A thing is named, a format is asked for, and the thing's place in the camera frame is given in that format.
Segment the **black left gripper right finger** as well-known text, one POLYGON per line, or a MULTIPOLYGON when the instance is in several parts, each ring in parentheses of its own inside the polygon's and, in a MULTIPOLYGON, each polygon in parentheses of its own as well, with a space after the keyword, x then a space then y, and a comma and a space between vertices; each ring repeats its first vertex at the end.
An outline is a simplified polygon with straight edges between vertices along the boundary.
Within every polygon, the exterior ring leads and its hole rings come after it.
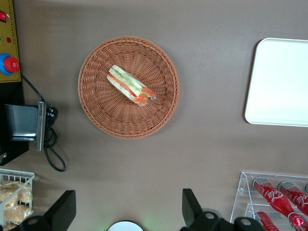
POLYGON ((217 210, 200 206, 192 189, 182 190, 182 215, 181 231, 231 231, 231 224, 217 210))

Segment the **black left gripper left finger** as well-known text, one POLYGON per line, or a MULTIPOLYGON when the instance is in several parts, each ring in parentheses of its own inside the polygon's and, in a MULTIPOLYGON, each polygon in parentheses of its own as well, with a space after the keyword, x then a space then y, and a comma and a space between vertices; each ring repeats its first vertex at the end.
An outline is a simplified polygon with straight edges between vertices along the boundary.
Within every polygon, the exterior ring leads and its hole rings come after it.
POLYGON ((76 217, 76 191, 65 191, 42 216, 26 218, 16 231, 67 231, 76 217))

